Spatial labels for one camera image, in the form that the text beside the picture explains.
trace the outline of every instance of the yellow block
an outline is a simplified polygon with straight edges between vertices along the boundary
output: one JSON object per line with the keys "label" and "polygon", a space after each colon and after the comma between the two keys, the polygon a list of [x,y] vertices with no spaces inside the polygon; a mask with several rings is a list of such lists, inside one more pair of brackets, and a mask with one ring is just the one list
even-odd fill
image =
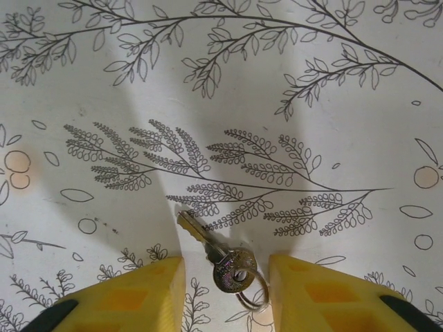
{"label": "yellow block", "polygon": [[179,332],[185,264],[170,257],[76,293],[79,304],[54,332]]}
{"label": "yellow block", "polygon": [[269,258],[275,332],[413,332],[366,280],[286,255]]}

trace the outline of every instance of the silver key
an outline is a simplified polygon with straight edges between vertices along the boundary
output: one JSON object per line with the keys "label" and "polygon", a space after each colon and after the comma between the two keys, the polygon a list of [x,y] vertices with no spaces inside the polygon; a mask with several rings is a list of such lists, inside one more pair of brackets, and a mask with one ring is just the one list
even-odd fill
{"label": "silver key", "polygon": [[214,282],[221,291],[238,294],[252,284],[255,279],[253,273],[239,273],[242,269],[257,270],[257,261],[250,250],[229,248],[226,244],[218,242],[187,212],[179,213],[177,223],[204,245],[207,259],[214,265]]}

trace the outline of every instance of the key head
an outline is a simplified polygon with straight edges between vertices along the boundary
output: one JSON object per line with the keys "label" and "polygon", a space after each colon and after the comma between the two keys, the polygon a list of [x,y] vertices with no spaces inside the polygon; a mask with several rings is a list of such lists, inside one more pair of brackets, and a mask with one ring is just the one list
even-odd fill
{"label": "key head", "polygon": [[239,268],[257,270],[257,261],[252,251],[245,248],[232,248],[219,263],[214,264],[214,282],[222,292],[240,293],[253,283],[255,277],[250,273],[243,279],[236,275]]}

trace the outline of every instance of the black rubber edge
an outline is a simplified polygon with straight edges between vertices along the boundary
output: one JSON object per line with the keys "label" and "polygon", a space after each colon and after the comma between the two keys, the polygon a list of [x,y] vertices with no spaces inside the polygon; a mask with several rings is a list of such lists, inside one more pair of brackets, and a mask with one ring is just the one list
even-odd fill
{"label": "black rubber edge", "polygon": [[47,308],[40,313],[21,332],[51,332],[78,305],[78,301],[68,299]]}
{"label": "black rubber edge", "polygon": [[443,331],[442,328],[411,303],[392,295],[382,295],[380,299],[418,332]]}

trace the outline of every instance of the metal key ring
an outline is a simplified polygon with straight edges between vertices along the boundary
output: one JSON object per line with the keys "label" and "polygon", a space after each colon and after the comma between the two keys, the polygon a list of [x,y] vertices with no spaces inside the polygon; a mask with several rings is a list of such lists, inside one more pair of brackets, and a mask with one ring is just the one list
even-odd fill
{"label": "metal key ring", "polygon": [[250,299],[248,299],[243,292],[235,294],[237,296],[237,299],[242,304],[242,306],[253,312],[260,312],[263,311],[268,305],[269,305],[269,289],[268,285],[266,284],[266,280],[264,280],[263,276],[256,270],[252,268],[239,268],[236,270],[236,272],[246,272],[252,274],[254,277],[257,277],[258,281],[260,282],[262,288],[263,288],[263,295],[264,300],[261,304],[256,304],[252,302]]}

